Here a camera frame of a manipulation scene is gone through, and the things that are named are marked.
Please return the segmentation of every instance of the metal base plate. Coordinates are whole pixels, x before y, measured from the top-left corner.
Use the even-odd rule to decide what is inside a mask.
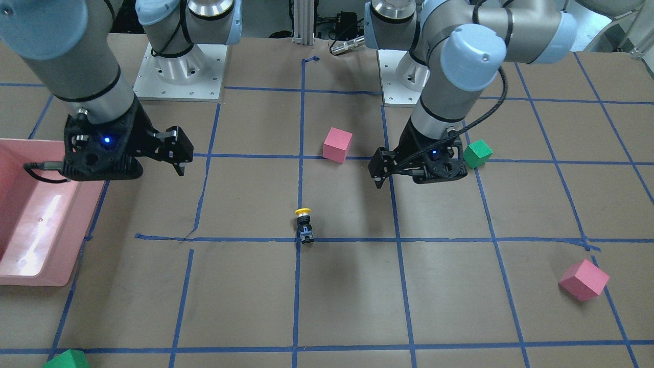
[[[207,57],[211,70],[193,84],[167,83],[157,72],[150,54],[150,44],[145,50],[134,92],[141,100],[158,101],[218,101],[227,64],[226,45],[198,45]]]
[[[420,92],[410,90],[404,86],[395,74],[398,64],[406,51],[378,50],[379,76],[381,89],[384,92],[385,106],[413,107],[420,98]]]

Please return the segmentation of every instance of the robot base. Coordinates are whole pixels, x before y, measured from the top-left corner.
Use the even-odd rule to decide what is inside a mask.
[[[134,93],[140,100],[159,101],[218,101],[227,62],[226,45],[198,45],[211,67],[197,82],[186,85],[170,84],[157,72],[157,63],[148,44],[134,84]]]
[[[381,89],[384,92],[384,106],[413,107],[420,98],[421,91],[405,87],[396,73],[400,60],[406,53],[402,50],[377,51]]]

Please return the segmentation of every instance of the gray floor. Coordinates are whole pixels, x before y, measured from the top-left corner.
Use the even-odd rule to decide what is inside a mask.
[[[110,42],[134,80],[145,38]],[[62,107],[0,60],[0,135],[59,139]],[[377,190],[367,157],[411,110],[381,106],[374,51],[244,39],[220,104],[144,102],[194,142],[186,176],[143,160],[106,186],[69,285],[0,287],[0,366],[654,367],[654,82],[626,54],[505,69],[509,100],[466,138],[489,163]],[[343,165],[320,158],[331,126],[354,134]],[[611,276],[585,303],[557,285],[582,259]]]

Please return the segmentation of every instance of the green cube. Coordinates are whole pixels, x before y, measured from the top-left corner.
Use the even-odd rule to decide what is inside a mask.
[[[471,168],[479,167],[488,161],[492,155],[492,149],[482,139],[469,144],[463,152],[463,159]]]
[[[43,368],[90,368],[84,352],[79,350],[66,350],[53,360],[45,363]]]

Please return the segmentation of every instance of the pink block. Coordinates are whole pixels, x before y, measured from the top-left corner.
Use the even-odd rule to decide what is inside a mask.
[[[331,128],[322,146],[322,156],[332,161],[344,163],[351,141],[352,133]]]
[[[63,286],[71,277],[103,183],[48,184],[22,168],[62,158],[62,141],[0,139],[0,285]]]
[[[587,301],[601,294],[609,279],[609,275],[584,259],[570,266],[559,284],[580,301]]]

